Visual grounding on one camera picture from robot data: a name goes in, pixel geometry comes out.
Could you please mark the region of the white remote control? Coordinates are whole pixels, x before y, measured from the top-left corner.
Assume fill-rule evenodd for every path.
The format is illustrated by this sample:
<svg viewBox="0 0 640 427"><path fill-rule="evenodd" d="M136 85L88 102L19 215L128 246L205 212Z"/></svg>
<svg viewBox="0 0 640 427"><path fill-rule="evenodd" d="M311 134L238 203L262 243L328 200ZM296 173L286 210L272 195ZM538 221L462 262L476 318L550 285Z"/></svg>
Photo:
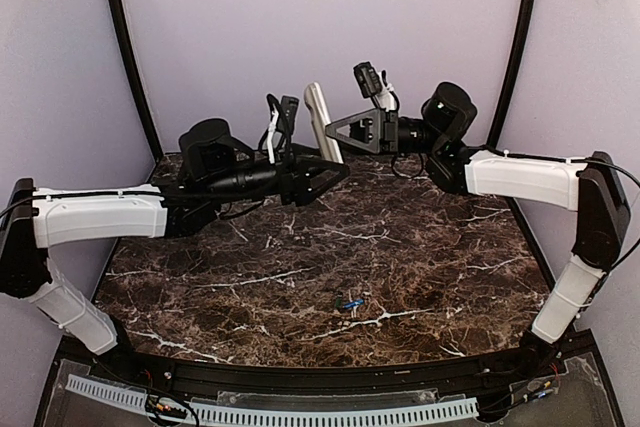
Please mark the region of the white remote control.
<svg viewBox="0 0 640 427"><path fill-rule="evenodd" d="M339 144L336 140L328 137L325 132L325 128L331 123L331 120L320 84L317 82L308 84L304 89L303 98L310 113L311 126L321 157L324 160L342 164L343 157Z"/></svg>

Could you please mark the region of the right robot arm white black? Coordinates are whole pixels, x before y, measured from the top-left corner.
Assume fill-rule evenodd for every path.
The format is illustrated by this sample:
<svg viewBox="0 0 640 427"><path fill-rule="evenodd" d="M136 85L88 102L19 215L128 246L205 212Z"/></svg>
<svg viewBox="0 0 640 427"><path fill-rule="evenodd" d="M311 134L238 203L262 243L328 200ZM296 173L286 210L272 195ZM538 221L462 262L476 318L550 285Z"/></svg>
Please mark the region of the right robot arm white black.
<svg viewBox="0 0 640 427"><path fill-rule="evenodd" d="M362 82L361 93L373 108L328 124L328 137L371 154L423 154L427 175L447 193L518 198L577 213L568 263L530 327L547 344L559 341L624 258L631 212L611 157L596 151L551 158L467 146L463 137L477 109L451 82L436 87L419 118L401 116L396 94L381 82Z"/></svg>

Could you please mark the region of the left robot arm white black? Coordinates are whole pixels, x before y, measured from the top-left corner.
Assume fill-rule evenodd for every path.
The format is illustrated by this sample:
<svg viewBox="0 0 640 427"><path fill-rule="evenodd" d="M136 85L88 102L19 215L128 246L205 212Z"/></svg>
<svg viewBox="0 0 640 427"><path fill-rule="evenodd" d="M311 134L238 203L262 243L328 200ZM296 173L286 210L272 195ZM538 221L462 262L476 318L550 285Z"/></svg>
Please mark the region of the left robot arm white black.
<svg viewBox="0 0 640 427"><path fill-rule="evenodd" d="M1 213L1 291L35 305L58 327L103 356L127 345L116 320L99 310L54 265L49 249L75 241L194 235L220 218L225 204L262 202L306 206L349 174L341 161L294 146L258 159L234 138L226 120L194 125L179 139L182 164L169 181L122 189L61 191L22 178Z"/></svg>

